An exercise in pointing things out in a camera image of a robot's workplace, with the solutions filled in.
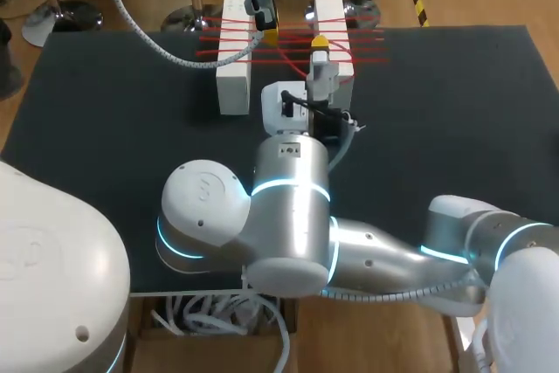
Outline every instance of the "red string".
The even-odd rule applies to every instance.
[[[307,78],[307,74],[305,72],[303,72],[299,67],[297,67],[294,62],[288,58],[288,56],[284,53],[284,51],[282,49],[280,49],[279,47],[277,47],[277,50],[279,52],[279,55],[286,61],[286,63],[289,65],[289,67],[291,67],[297,74],[299,74],[303,79]]]
[[[308,64],[308,60],[291,60],[289,59],[289,61],[293,64]],[[332,63],[388,63],[388,59],[385,58],[378,58],[378,59],[348,59],[348,60],[330,60]],[[284,60],[277,60],[277,59],[257,59],[257,60],[246,60],[246,59],[241,59],[241,60],[237,60],[235,61],[235,63],[257,63],[257,64],[263,64],[263,65],[284,65],[284,64],[289,64],[288,62],[284,61]]]
[[[241,19],[229,19],[227,17],[204,17],[204,20],[206,21],[221,21],[221,22],[228,22],[228,23],[232,23],[232,24],[252,24],[252,21],[245,21],[245,20],[241,20]],[[344,21],[374,21],[375,19],[372,17],[334,17],[332,19],[321,19],[320,21],[317,21],[319,24],[325,24],[325,23],[329,23],[329,22],[344,22]],[[292,25],[292,26],[296,26],[296,27],[304,27],[306,28],[306,25],[301,23],[301,22],[281,22],[281,24],[283,25]]]
[[[235,41],[252,41],[251,38],[220,38],[220,37],[205,37],[205,36],[200,36],[199,37],[200,41],[225,41],[225,42],[235,42]],[[310,44],[311,41],[313,41],[313,38],[289,38],[289,39],[279,39],[277,41],[278,44]],[[336,41],[343,41],[343,42],[348,42],[347,39],[339,39],[339,38],[332,38],[332,39],[328,39],[328,41],[333,44]],[[351,39],[351,44],[359,44],[359,43],[365,43],[365,42],[382,42],[384,41],[384,38],[352,38]]]
[[[196,52],[197,56],[203,56],[207,54],[218,54],[220,52],[242,52],[242,48],[232,48],[227,50],[202,50],[200,52]],[[271,48],[257,48],[256,50],[252,50],[252,52],[262,52],[262,53],[273,53],[278,51],[278,49],[271,49]],[[282,52],[295,52],[295,53],[310,53],[310,50],[307,48],[282,48]],[[331,52],[347,52],[345,49],[330,49]],[[366,48],[366,47],[354,47],[350,50],[351,52],[386,52],[387,49],[385,47],[376,47],[376,48]]]

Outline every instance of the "wooden floor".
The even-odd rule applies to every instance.
[[[10,0],[0,17],[33,10],[43,0]],[[124,30],[112,0],[87,0],[105,16],[106,30]],[[213,3],[221,0],[206,0]],[[309,0],[278,0],[280,15],[302,18]],[[423,0],[431,26],[525,24],[556,84],[559,84],[559,3],[557,0]],[[188,0],[124,0],[144,30],[156,31],[172,10]],[[382,25],[417,27],[411,0],[378,0]],[[24,19],[10,19],[11,49],[29,79],[40,50],[21,37]],[[0,102],[0,148],[23,93]],[[318,299],[300,304],[297,338],[301,372],[433,372],[452,371],[442,318],[413,304],[361,305]]]

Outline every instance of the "white cable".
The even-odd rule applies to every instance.
[[[480,373],[491,373],[491,365],[487,360],[486,351],[483,348],[483,335],[485,335],[486,332],[487,318],[484,318],[476,327],[472,337],[472,352]]]
[[[197,313],[192,314],[190,310],[194,307],[194,305],[199,302],[200,300],[204,299],[202,306],[202,310],[206,310],[206,301],[213,301],[214,298],[217,298],[217,302],[215,305],[210,305],[210,308],[207,309],[207,313]],[[184,335],[221,335],[221,334],[238,334],[238,335],[248,335],[250,332],[246,325],[252,323],[252,317],[248,322],[245,322],[245,325],[233,325],[230,321],[226,319],[218,318],[218,315],[228,314],[231,310],[234,312],[236,306],[244,303],[250,302],[253,304],[253,311],[252,316],[258,316],[261,311],[260,309],[265,307],[270,312],[272,312],[273,319],[278,321],[279,333],[281,335],[281,341],[283,341],[283,349],[281,350],[281,355],[279,356],[278,363],[276,368],[274,369],[273,373],[281,373],[284,368],[286,367],[287,360],[289,359],[289,350],[290,350],[290,342],[289,342],[289,333],[287,332],[287,325],[286,321],[283,319],[283,316],[278,309],[277,305],[274,305],[269,300],[264,299],[263,297],[254,294],[248,296],[231,296],[230,294],[221,294],[221,295],[199,295],[192,297],[187,304],[184,306],[183,310],[183,318],[185,324],[193,324],[195,327],[195,334],[192,334],[190,331],[182,331],[175,322],[173,310],[176,308],[178,311],[178,307],[180,303],[175,302],[175,306],[173,306],[173,298],[169,296],[165,301],[165,309],[168,316],[167,320],[164,320],[155,310],[151,311],[151,315],[153,318],[161,323],[168,331],[172,334],[177,336],[184,336]],[[204,324],[209,325],[213,328],[202,328],[198,327],[196,324]]]
[[[346,153],[349,150],[349,146],[351,146],[351,142],[353,141],[353,137],[354,137],[355,133],[358,133],[359,131],[361,131],[362,129],[364,129],[366,127],[366,126],[359,127],[359,125],[357,124],[357,120],[353,120],[351,118],[350,113],[348,113],[347,111],[344,111],[344,113],[348,116],[347,121],[343,120],[343,122],[345,122],[347,124],[348,132],[344,136],[342,145],[340,146],[340,149],[338,150],[338,153],[334,156],[334,159],[332,159],[332,161],[330,161],[330,163],[328,164],[328,171],[331,171],[332,169],[334,169],[335,166],[338,163],[340,163],[340,161],[346,155]]]
[[[151,47],[155,52],[163,56],[165,59],[172,61],[173,63],[183,67],[189,67],[195,69],[215,69],[220,66],[229,65],[230,63],[237,61],[243,58],[244,56],[246,56],[248,53],[252,52],[252,50],[256,48],[256,46],[264,37],[264,32],[262,31],[255,32],[252,36],[252,41],[243,51],[233,54],[227,59],[223,59],[219,61],[210,61],[210,62],[188,61],[188,60],[180,59],[174,56],[173,54],[162,49],[161,46],[159,46],[153,39],[151,39],[148,36],[148,34],[146,34],[144,31],[141,30],[140,26],[138,26],[138,24],[133,20],[133,18],[126,10],[126,7],[124,6],[124,3],[122,3],[122,0],[114,0],[114,2],[116,3],[116,9],[118,9],[120,14],[124,18],[124,20],[128,23],[128,25],[130,25],[130,27],[134,30],[134,32],[138,34],[138,36],[147,45],[149,45],[149,47]]]
[[[342,293],[334,292],[329,290],[322,290],[321,296],[327,297],[334,300],[349,300],[349,301],[362,301],[366,303],[383,303],[390,301],[407,301],[407,300],[418,300],[424,297],[430,296],[432,294],[442,293],[453,288],[459,288],[464,286],[476,285],[480,286],[480,279],[477,278],[477,274],[474,272],[469,272],[465,278],[458,281],[449,281],[442,283],[433,287],[419,288],[417,290],[409,290],[406,292],[392,293],[392,294],[352,294],[352,293]]]
[[[270,311],[278,320],[279,333],[281,334],[281,340],[283,341],[283,349],[281,350],[281,356],[279,356],[278,364],[276,364],[276,368],[273,370],[273,373],[281,373],[286,367],[287,360],[289,359],[290,349],[289,333],[287,332],[286,321],[283,319],[283,316],[281,315],[281,312],[278,310],[278,308],[270,301],[258,296],[257,294],[254,294],[252,296],[252,299],[260,303],[262,306],[270,309]]]
[[[175,316],[173,315],[173,298],[169,296],[165,300],[165,313],[167,314],[167,322],[175,335],[184,335],[184,332],[176,325]]]

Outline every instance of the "grey cable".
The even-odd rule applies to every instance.
[[[163,56],[165,59],[182,67],[195,68],[195,69],[215,69],[217,67],[229,65],[230,63],[233,63],[234,61],[237,61],[243,58],[244,56],[246,56],[247,54],[249,54],[250,52],[252,52],[264,37],[264,32],[262,31],[255,32],[252,36],[252,41],[244,50],[236,54],[233,54],[227,59],[223,59],[219,61],[209,61],[209,62],[188,61],[188,60],[180,59],[177,56],[174,56],[173,54],[162,49],[161,46],[159,46],[153,39],[151,39],[148,36],[148,34],[146,34],[144,31],[141,30],[140,26],[138,26],[138,24],[133,20],[133,18],[130,16],[130,14],[124,7],[124,3],[122,3],[122,0],[114,0],[114,2],[116,3],[116,9],[118,9],[122,17],[124,17],[124,20],[128,23],[128,25],[130,25],[130,27],[134,30],[134,32],[138,34],[138,36],[149,47],[151,47],[152,50],[157,52],[159,55]]]
[[[470,285],[479,285],[480,280],[475,278],[476,274],[470,272],[465,278],[458,281],[450,281],[442,283],[433,287],[419,288],[417,290],[409,290],[406,292],[392,293],[392,294],[352,294],[352,293],[341,293],[333,292],[328,290],[322,290],[321,296],[327,297],[329,299],[335,300],[348,300],[348,301],[361,301],[365,303],[383,303],[391,301],[408,301],[408,300],[418,300],[432,294],[438,294],[452,290],[453,288],[459,288]]]

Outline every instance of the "white foam block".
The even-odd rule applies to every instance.
[[[329,19],[340,20],[322,22]],[[343,48],[349,50],[349,38],[342,0],[314,0],[314,34],[334,40],[330,42],[330,60],[347,60],[347,62],[340,63],[338,76],[340,89],[333,95],[331,105],[341,109],[349,109],[353,92],[354,68],[350,61],[350,54],[343,50]]]
[[[229,22],[227,19],[244,22]],[[238,41],[219,41],[218,60],[227,59],[248,46],[253,24],[252,17],[246,14],[245,0],[224,0],[221,28],[220,38],[238,39]],[[248,54],[241,60],[250,59],[251,54]],[[242,61],[219,67],[216,71],[216,82],[220,113],[222,115],[248,114],[251,98],[251,64]]]

